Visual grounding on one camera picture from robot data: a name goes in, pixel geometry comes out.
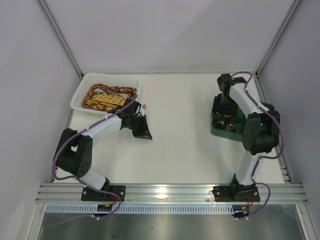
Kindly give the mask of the orange grey floral tie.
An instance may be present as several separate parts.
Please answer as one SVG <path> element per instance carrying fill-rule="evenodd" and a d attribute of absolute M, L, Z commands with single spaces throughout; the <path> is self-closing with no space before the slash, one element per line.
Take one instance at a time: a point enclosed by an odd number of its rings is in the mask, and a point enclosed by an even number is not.
<path fill-rule="evenodd" d="M 213 120 L 213 127 L 218 130 L 225 130 L 226 128 L 226 118 L 224 115 L 217 115 Z"/>

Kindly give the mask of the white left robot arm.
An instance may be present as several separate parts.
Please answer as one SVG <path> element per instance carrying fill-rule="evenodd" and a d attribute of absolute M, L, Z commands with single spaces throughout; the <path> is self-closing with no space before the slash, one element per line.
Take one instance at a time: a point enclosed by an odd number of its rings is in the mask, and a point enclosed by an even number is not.
<path fill-rule="evenodd" d="M 124 106 L 108 111 L 84 128 L 66 128 L 53 157 L 53 178 L 59 181 L 73 178 L 94 191 L 109 192 L 110 181 L 92 166 L 93 147 L 122 129 L 131 130 L 134 138 L 152 140 L 145 109 L 135 98 L 126 99 Z"/>

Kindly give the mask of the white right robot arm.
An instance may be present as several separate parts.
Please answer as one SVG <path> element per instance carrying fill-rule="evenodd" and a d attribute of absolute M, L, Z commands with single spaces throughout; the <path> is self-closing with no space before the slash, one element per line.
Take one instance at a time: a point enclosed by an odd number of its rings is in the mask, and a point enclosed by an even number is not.
<path fill-rule="evenodd" d="M 211 133 L 242 142 L 245 154 L 234 181 L 253 185 L 260 160 L 269 159 L 268 154 L 279 144 L 280 114 L 253 97 L 243 77 L 224 73 L 217 84 L 220 93 L 213 100 Z"/>

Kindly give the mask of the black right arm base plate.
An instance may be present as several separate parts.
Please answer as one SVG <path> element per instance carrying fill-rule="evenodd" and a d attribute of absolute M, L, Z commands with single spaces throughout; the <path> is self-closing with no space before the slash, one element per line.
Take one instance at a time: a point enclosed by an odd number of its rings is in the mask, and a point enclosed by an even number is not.
<path fill-rule="evenodd" d="M 260 202 L 261 198 L 256 185 L 231 186 L 219 185 L 212 189 L 216 202 Z"/>

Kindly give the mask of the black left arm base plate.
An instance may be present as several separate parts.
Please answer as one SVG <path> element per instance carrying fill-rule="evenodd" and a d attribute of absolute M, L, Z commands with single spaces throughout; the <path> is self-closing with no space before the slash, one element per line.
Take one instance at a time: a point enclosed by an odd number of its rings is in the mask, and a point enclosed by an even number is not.
<path fill-rule="evenodd" d="M 102 191 L 108 191 L 118 195 L 122 202 L 125 200 L 125 185 L 110 185 L 107 190 L 103 189 Z M 92 190 L 88 187 L 84 187 L 82 189 L 81 200 L 84 202 L 112 202 L 114 198 L 115 197 L 111 194 L 106 194 L 104 192 Z"/>

